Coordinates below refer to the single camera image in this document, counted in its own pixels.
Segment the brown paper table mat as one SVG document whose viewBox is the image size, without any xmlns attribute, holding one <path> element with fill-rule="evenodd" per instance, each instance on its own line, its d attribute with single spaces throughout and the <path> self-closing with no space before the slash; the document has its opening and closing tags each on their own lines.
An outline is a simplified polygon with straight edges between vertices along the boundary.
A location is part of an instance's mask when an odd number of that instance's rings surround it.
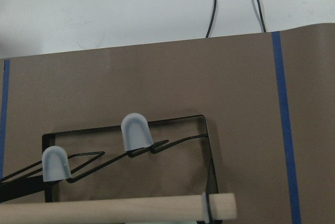
<svg viewBox="0 0 335 224">
<path fill-rule="evenodd" d="M 205 117 L 236 223 L 334 223 L 334 24 L 1 60 L 1 176 L 129 113 Z"/>
</svg>

